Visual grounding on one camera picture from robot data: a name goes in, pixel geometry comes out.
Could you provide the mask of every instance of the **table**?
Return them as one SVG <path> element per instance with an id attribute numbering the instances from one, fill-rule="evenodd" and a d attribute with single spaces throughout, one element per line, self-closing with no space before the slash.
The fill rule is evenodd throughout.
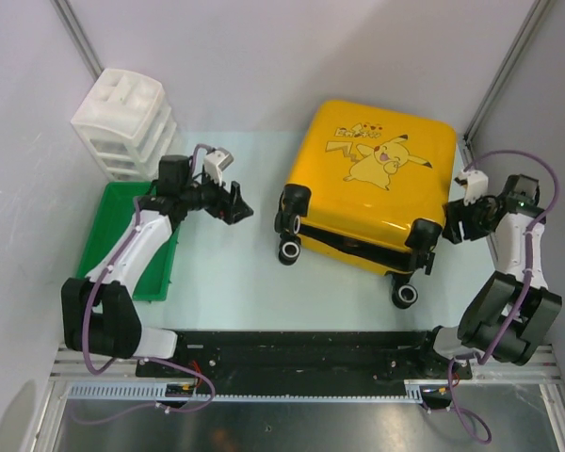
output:
<path id="1" fill-rule="evenodd" d="M 493 272 L 486 240 L 440 240 L 430 276 L 412 281 L 419 300 L 408 310 L 390 300 L 390 280 L 304 250 L 293 266 L 277 259 L 273 230 L 278 199 L 303 138 L 298 133 L 188 133 L 180 153 L 196 143 L 234 155 L 227 181 L 237 180 L 251 218 L 234 226 L 204 212 L 181 225 L 168 297 L 137 302 L 145 326 L 175 330 L 404 331 L 454 326 Z M 461 168 L 457 151 L 455 173 Z M 463 190 L 452 185 L 450 199 Z"/>

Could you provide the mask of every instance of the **black suitcase wheel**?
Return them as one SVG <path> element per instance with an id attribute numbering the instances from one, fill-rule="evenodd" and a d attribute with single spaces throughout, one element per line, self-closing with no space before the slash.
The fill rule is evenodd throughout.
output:
<path id="1" fill-rule="evenodd" d="M 285 266 L 292 266 L 301 254 L 301 239 L 295 235 L 285 235 L 279 244 L 279 261 Z"/>
<path id="2" fill-rule="evenodd" d="M 274 231 L 281 234 L 283 232 L 291 235 L 299 234 L 301 228 L 301 217 L 298 214 L 288 214 L 279 211 L 274 217 Z"/>
<path id="3" fill-rule="evenodd" d="M 394 284 L 392 303 L 398 309 L 408 309 L 418 300 L 418 292 L 412 284 Z"/>

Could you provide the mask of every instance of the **green tray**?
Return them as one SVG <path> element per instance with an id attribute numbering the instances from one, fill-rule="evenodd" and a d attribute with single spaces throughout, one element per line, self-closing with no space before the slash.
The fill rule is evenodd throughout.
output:
<path id="1" fill-rule="evenodd" d="M 134 214 L 132 199 L 144 195 L 150 182 L 111 182 L 96 212 L 94 224 L 77 269 L 77 278 L 84 278 L 95 268 L 117 243 Z M 171 265 L 173 263 L 178 232 L 164 243 L 142 273 L 132 299 L 160 301 L 166 299 L 170 286 Z"/>

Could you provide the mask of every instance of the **purple cable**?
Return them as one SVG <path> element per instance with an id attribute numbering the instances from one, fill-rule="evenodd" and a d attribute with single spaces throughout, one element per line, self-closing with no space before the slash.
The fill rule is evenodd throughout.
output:
<path id="1" fill-rule="evenodd" d="M 87 421 L 85 419 L 80 419 L 73 412 L 73 410 L 71 410 L 69 412 L 69 416 L 72 418 L 72 420 L 75 423 L 80 424 L 82 426 L 100 426 L 101 424 L 106 424 L 106 423 L 109 423 L 111 421 L 115 421 L 116 419 L 119 419 L 120 417 L 123 417 L 126 414 L 129 414 L 130 412 L 135 412 L 136 410 L 141 410 L 141 409 L 150 408 L 150 407 L 161 408 L 166 413 L 168 413 L 168 412 L 197 412 L 198 410 L 202 410 L 207 405 L 209 405 L 214 400 L 214 398 L 216 397 L 216 387 L 214 386 L 214 383 L 209 378 L 207 378 L 205 375 L 200 374 L 199 372 L 195 372 L 194 370 L 189 369 L 187 367 L 184 367 L 182 365 L 170 363 L 169 361 L 161 360 L 159 358 L 146 358 L 146 359 L 148 361 L 152 361 L 153 363 L 158 363 L 158 364 L 161 364 L 161 365 L 167 365 L 167 366 L 172 367 L 172 368 L 179 370 L 181 372 L 186 372 L 187 374 L 190 374 L 193 377 L 196 377 L 197 379 L 202 379 L 207 384 L 207 386 L 209 386 L 209 390 L 211 392 L 211 394 L 209 395 L 209 398 L 207 400 L 205 400 L 203 403 L 201 403 L 197 406 L 188 407 L 188 408 L 186 408 L 186 406 L 184 406 L 183 408 L 173 408 L 173 407 L 169 407 L 167 405 L 163 405 L 162 403 L 159 403 L 159 402 L 140 403 L 138 405 L 135 405 L 133 407 L 128 408 L 127 410 L 124 410 L 122 412 L 118 412 L 118 413 L 113 414 L 111 416 L 108 416 L 106 418 L 94 419 L 94 420 L 91 420 L 91 421 Z"/>
<path id="2" fill-rule="evenodd" d="M 439 408 L 439 409 L 435 409 L 433 410 L 432 408 L 430 408 L 427 405 L 427 402 L 425 402 L 425 400 L 423 400 L 423 408 L 425 410 L 427 410 L 428 412 L 457 412 L 455 407 L 449 407 L 449 408 Z M 481 426 L 486 430 L 486 433 L 488 435 L 488 438 L 485 440 L 481 440 L 478 437 L 476 437 L 476 440 L 481 440 L 482 444 L 489 444 L 492 442 L 492 431 L 490 430 L 490 427 L 485 423 L 485 421 L 483 419 L 481 419 L 481 417 L 476 414 L 475 412 L 472 412 L 471 410 L 467 410 L 466 408 L 461 408 L 460 409 L 460 413 L 467 416 L 467 417 L 471 417 L 472 419 L 475 419 L 476 421 L 478 421 L 479 424 L 481 424 Z"/>
<path id="3" fill-rule="evenodd" d="M 452 382 L 454 380 L 453 377 L 454 377 L 454 363 L 455 362 L 456 362 L 456 358 L 452 358 L 450 360 L 450 364 L 448 365 L 448 388 L 450 390 L 450 398 L 452 399 L 452 404 L 454 405 L 454 407 L 451 409 L 451 411 L 455 412 L 456 415 L 459 417 L 459 420 L 460 420 L 460 423 L 462 424 L 462 427 L 465 429 L 465 431 L 469 434 L 469 436 L 471 438 L 473 438 L 475 441 L 477 441 L 480 444 L 487 445 L 487 444 L 492 442 L 492 431 L 490 430 L 488 425 L 477 414 L 475 414 L 474 412 L 472 412 L 470 410 L 466 410 L 464 408 L 461 408 L 459 406 L 459 404 L 457 403 L 457 400 L 456 400 L 456 397 L 455 397 L 455 394 L 454 394 L 454 385 L 452 384 Z M 479 424 L 481 424 L 481 426 L 483 426 L 485 428 L 486 433 L 488 435 L 488 438 L 483 439 L 483 438 L 480 438 L 479 436 L 477 436 L 476 431 L 474 431 L 472 428 L 470 428 L 469 425 L 467 424 L 467 421 L 464 417 L 465 415 L 468 415 L 470 417 L 475 418 L 479 422 Z"/>
<path id="4" fill-rule="evenodd" d="M 106 369 L 109 368 L 111 364 L 115 362 L 115 358 L 111 358 L 106 364 L 97 369 L 92 364 L 92 360 L 90 359 L 89 353 L 89 331 L 90 331 L 90 318 L 92 316 L 92 306 L 94 305 L 94 300 L 96 300 L 96 296 L 98 294 L 99 289 L 101 288 L 101 284 L 106 278 L 106 275 L 109 273 L 109 267 L 113 266 L 120 256 L 123 254 L 125 249 L 128 247 L 130 242 L 134 239 L 137 234 L 137 226 L 140 224 L 140 207 L 138 206 L 138 200 L 134 198 L 134 226 L 130 234 L 125 237 L 123 242 L 121 243 L 120 247 L 113 253 L 113 256 L 109 261 L 106 263 L 106 267 L 103 269 L 99 277 L 96 279 L 96 282 L 92 286 L 90 290 L 90 295 L 88 296 L 88 302 L 86 303 L 86 309 L 84 311 L 84 320 L 82 322 L 82 354 L 84 355 L 84 363 L 86 364 L 86 368 L 92 375 L 101 375 Z"/>
<path id="5" fill-rule="evenodd" d="M 457 356 L 456 358 L 452 358 L 452 360 L 450 360 L 450 363 L 448 365 L 448 371 L 447 371 L 448 387 L 449 387 L 449 390 L 450 390 L 450 398 L 452 399 L 452 404 L 454 405 L 454 408 L 451 409 L 451 410 L 457 414 L 457 416 L 459 417 L 460 423 L 462 424 L 462 426 L 464 427 L 466 432 L 469 434 L 469 436 L 471 436 L 475 441 L 477 441 L 480 444 L 491 443 L 492 442 L 492 432 L 490 431 L 490 428 L 486 425 L 486 423 L 483 421 L 483 419 L 481 419 L 478 415 L 476 415 L 474 412 L 471 412 L 469 410 L 466 410 L 466 409 L 460 407 L 460 405 L 459 405 L 459 403 L 456 399 L 455 393 L 454 393 L 454 387 L 452 386 L 454 363 L 456 362 L 457 359 L 459 359 L 459 360 L 469 360 L 469 359 L 475 357 L 477 359 L 477 362 L 479 363 L 479 365 L 484 365 L 490 359 L 490 357 L 493 355 L 493 352 L 495 351 L 496 347 L 498 346 L 498 344 L 502 340 L 502 336 L 509 329 L 511 322 L 519 314 L 519 310 L 521 309 L 521 306 L 523 305 L 523 303 L 525 301 L 525 297 L 527 296 L 527 292 L 529 291 L 529 287 L 531 285 L 531 280 L 532 280 L 532 277 L 533 277 L 532 271 L 533 271 L 533 266 L 534 266 L 534 238 L 533 238 L 532 231 L 534 230 L 536 225 L 538 223 L 540 223 L 543 219 L 545 219 L 546 216 L 555 208 L 555 205 L 557 204 L 558 196 L 559 196 L 559 193 L 560 193 L 560 184 L 559 184 L 558 177 L 557 177 L 557 174 L 555 173 L 555 171 L 544 160 L 542 160 L 538 156 L 536 156 L 532 153 L 528 153 L 526 151 L 502 150 L 502 151 L 492 151 L 490 153 L 485 153 L 481 157 L 475 159 L 473 162 L 471 162 L 469 165 L 467 165 L 464 168 L 464 170 L 467 171 L 470 168 L 474 167 L 476 164 L 481 163 L 483 160 L 485 160 L 485 159 L 487 159 L 487 158 L 489 158 L 493 155 L 499 155 L 499 154 L 521 155 L 523 157 L 527 157 L 531 160 L 538 162 L 540 165 L 542 165 L 548 171 L 550 176 L 553 178 L 553 184 L 555 185 L 555 192 L 553 193 L 553 199 L 548 204 L 548 207 L 546 207 L 546 209 L 544 211 L 542 211 L 537 217 L 532 219 L 531 222 L 525 228 L 525 270 L 524 270 L 525 275 L 524 275 L 524 282 L 523 282 L 524 285 L 523 285 L 523 288 L 521 289 L 521 292 L 519 293 L 519 297 L 517 297 L 517 299 L 516 299 L 515 303 L 513 304 L 510 312 L 508 313 L 507 318 L 505 318 L 500 329 L 498 330 L 498 333 L 494 336 L 493 340 L 490 342 L 490 345 L 486 349 L 483 356 L 479 355 L 479 353 L 474 353 L 473 355 L 468 355 L 468 356 Z M 472 430 L 467 425 L 466 420 L 464 418 L 465 414 L 469 415 L 469 416 L 475 418 L 477 421 L 479 421 L 479 423 L 485 428 L 485 430 L 488 434 L 488 438 L 486 438 L 484 440 L 484 439 L 479 438 L 477 436 L 476 432 L 474 430 Z"/>
<path id="6" fill-rule="evenodd" d="M 521 293 L 519 294 L 519 297 L 517 297 L 515 304 L 513 304 L 512 309 L 510 310 L 510 312 L 507 315 L 507 318 L 505 318 L 505 321 L 502 323 L 500 330 L 498 330 L 498 333 L 494 336 L 492 342 L 490 343 L 490 345 L 486 349 L 485 353 L 483 354 L 483 357 L 480 357 L 478 354 L 476 355 L 477 362 L 480 365 L 485 364 L 490 359 L 490 357 L 493 354 L 493 351 L 498 346 L 498 343 L 500 343 L 502 336 L 509 329 L 510 323 L 517 317 L 517 314 L 519 313 L 521 306 L 524 304 L 525 297 L 527 296 L 527 292 L 529 291 L 529 287 L 531 285 L 532 267 L 534 265 L 534 237 L 531 234 L 531 232 L 534 230 L 534 227 L 538 223 L 540 223 L 543 219 L 545 219 L 546 216 L 555 208 L 555 205 L 557 204 L 557 201 L 558 201 L 558 195 L 560 194 L 560 184 L 559 184 L 559 181 L 558 181 L 558 176 L 555 173 L 555 171 L 544 160 L 542 160 L 538 156 L 536 156 L 532 153 L 528 153 L 526 151 L 502 150 L 502 151 L 492 151 L 490 153 L 485 153 L 481 157 L 475 159 L 473 162 L 471 162 L 469 165 L 467 165 L 464 170 L 467 171 L 470 168 L 472 168 L 473 166 L 475 166 L 476 164 L 481 163 L 483 160 L 486 160 L 487 158 L 489 158 L 493 155 L 499 155 L 499 154 L 521 155 L 523 157 L 527 157 L 531 160 L 538 162 L 540 165 L 542 165 L 548 171 L 550 176 L 553 178 L 553 184 L 555 185 L 555 192 L 553 193 L 553 199 L 548 204 L 548 207 L 546 207 L 546 209 L 544 211 L 542 211 L 537 217 L 535 217 L 527 225 L 527 228 L 525 228 L 526 232 L 525 232 L 525 270 L 524 270 L 525 276 L 524 276 L 524 285 L 523 285 L 523 288 L 521 289 Z"/>
<path id="7" fill-rule="evenodd" d="M 121 257 L 121 255 L 123 254 L 125 249 L 128 247 L 128 245 L 130 245 L 130 243 L 132 242 L 132 240 L 134 239 L 134 237 L 137 234 L 137 226 L 140 225 L 140 206 L 138 205 L 138 199 L 137 198 L 134 198 L 133 202 L 134 202 L 134 226 L 133 226 L 133 229 L 130 232 L 130 234 L 127 237 L 125 237 L 123 242 L 121 242 L 120 247 L 117 248 L 117 250 L 113 253 L 113 256 L 111 257 L 111 259 L 109 259 L 109 261 L 106 265 L 106 268 L 101 272 L 99 277 L 96 279 L 96 282 L 94 283 L 94 285 L 92 286 L 92 289 L 90 290 L 90 294 L 88 296 L 88 302 L 86 303 L 86 309 L 84 311 L 84 319 L 83 319 L 83 322 L 82 322 L 82 354 L 84 355 L 84 363 L 86 364 L 86 368 L 93 375 L 101 375 L 103 372 L 106 371 L 106 369 L 109 368 L 109 366 L 111 364 L 113 364 L 115 362 L 115 358 L 111 358 L 100 369 L 97 369 L 92 364 L 92 360 L 90 359 L 90 354 L 89 354 L 90 319 L 91 319 L 91 314 L 92 314 L 92 306 L 94 305 L 94 300 L 96 300 L 98 290 L 101 287 L 101 284 L 103 283 L 106 275 L 109 272 L 108 268 L 110 266 L 113 266 L 117 262 L 117 260 Z M 146 360 L 152 361 L 154 363 L 159 363 L 159 364 L 162 364 L 162 365 L 167 365 L 167 366 L 172 367 L 172 368 L 179 370 L 181 372 L 186 372 L 187 374 L 190 374 L 193 377 L 196 377 L 198 379 L 202 379 L 207 384 L 207 386 L 209 386 L 209 389 L 211 390 L 211 394 L 210 394 L 209 398 L 205 402 L 203 402 L 201 405 L 198 405 L 198 406 L 192 407 L 192 408 L 188 408 L 188 409 L 175 409 L 175 408 L 172 408 L 172 407 L 167 407 L 166 410 L 169 408 L 169 411 L 171 411 L 171 412 L 196 412 L 198 410 L 205 408 L 207 405 L 209 405 L 214 400 L 214 397 L 216 396 L 216 387 L 214 386 L 214 383 L 209 378 L 207 378 L 205 375 L 200 374 L 199 372 L 195 372 L 194 370 L 188 369 L 186 367 L 183 367 L 179 364 L 170 363 L 169 361 L 161 360 L 159 358 L 149 357 L 149 358 L 146 358 Z M 113 416 L 109 416 L 106 419 L 101 419 L 101 420 L 98 420 L 98 421 L 82 421 L 80 419 L 77 419 L 73 414 L 72 414 L 72 418 L 75 422 L 78 422 L 79 424 L 99 425 L 99 424 L 103 424 L 105 422 L 109 422 L 109 421 L 112 421 L 114 419 L 117 419 L 120 416 L 124 416 L 125 414 L 127 414 L 129 412 L 139 410 L 140 408 L 147 408 L 149 406 L 154 406 L 154 404 L 153 403 L 143 403 L 143 404 L 140 404 L 140 405 L 136 405 L 132 408 L 129 408 L 128 410 L 125 410 L 125 411 L 120 412 L 118 414 L 114 414 Z"/>

